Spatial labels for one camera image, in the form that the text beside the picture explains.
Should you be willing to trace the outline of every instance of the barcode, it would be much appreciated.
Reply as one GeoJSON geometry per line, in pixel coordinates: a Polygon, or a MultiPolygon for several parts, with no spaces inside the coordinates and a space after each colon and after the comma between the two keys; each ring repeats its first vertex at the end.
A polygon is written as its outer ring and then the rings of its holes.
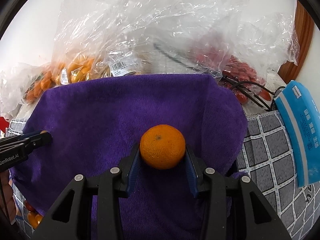
{"type": "Polygon", "coordinates": [[[125,66],[125,64],[124,64],[122,61],[120,61],[120,62],[114,64],[114,65],[112,66],[112,68],[113,68],[113,71],[116,71],[116,70],[118,70],[119,68],[121,68],[121,67],[123,67],[123,66],[125,66]]]}

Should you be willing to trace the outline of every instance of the human hand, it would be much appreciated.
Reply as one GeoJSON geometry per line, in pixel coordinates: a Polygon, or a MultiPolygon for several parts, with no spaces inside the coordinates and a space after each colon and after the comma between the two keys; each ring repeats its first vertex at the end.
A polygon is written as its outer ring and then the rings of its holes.
{"type": "MultiPolygon", "coordinates": [[[[9,170],[0,173],[0,177],[1,177],[4,198],[7,204],[10,221],[12,222],[16,216],[17,210],[16,210],[16,204],[13,200],[13,190],[12,190],[12,187],[9,185],[9,170]]],[[[0,196],[0,207],[4,212],[4,214],[6,214],[4,203],[2,201],[1,196],[0,196]]]]}

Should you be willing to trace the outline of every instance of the white stripe on blue package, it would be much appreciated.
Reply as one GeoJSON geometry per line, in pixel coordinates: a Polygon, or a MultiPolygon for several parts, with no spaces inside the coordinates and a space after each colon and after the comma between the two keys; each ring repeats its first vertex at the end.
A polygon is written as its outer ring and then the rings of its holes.
{"type": "Polygon", "coordinates": [[[310,92],[291,81],[275,103],[291,140],[298,186],[320,181],[320,114],[310,92]]]}

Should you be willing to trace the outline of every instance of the white sticker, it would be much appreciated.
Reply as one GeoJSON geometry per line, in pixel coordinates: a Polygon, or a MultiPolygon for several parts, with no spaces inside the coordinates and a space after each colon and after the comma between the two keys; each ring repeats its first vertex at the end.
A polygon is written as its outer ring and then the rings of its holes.
{"type": "Polygon", "coordinates": [[[62,71],[61,71],[60,81],[61,81],[61,85],[68,85],[69,84],[69,80],[67,77],[67,70],[65,68],[62,69],[62,71]]]}
{"type": "Polygon", "coordinates": [[[292,88],[292,91],[293,91],[294,95],[297,97],[297,99],[302,97],[302,94],[300,93],[300,90],[299,90],[299,88],[297,86],[294,86],[292,88]]]}
{"type": "Polygon", "coordinates": [[[110,71],[114,77],[121,77],[131,72],[134,72],[131,66],[128,66],[126,63],[122,61],[110,65],[110,71]]]}

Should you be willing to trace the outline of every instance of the gray plaid tablecloth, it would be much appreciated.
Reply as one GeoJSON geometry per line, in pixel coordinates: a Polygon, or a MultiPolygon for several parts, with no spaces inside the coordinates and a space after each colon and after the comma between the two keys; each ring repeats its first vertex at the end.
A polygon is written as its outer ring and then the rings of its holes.
{"type": "MultiPolygon", "coordinates": [[[[247,172],[288,229],[293,240],[303,239],[320,216],[320,183],[297,187],[291,143],[278,111],[248,119],[248,131],[237,162],[247,172]]],[[[27,119],[13,119],[6,136],[22,134],[27,119]]],[[[24,197],[13,185],[16,220],[31,237],[24,197]]]]}

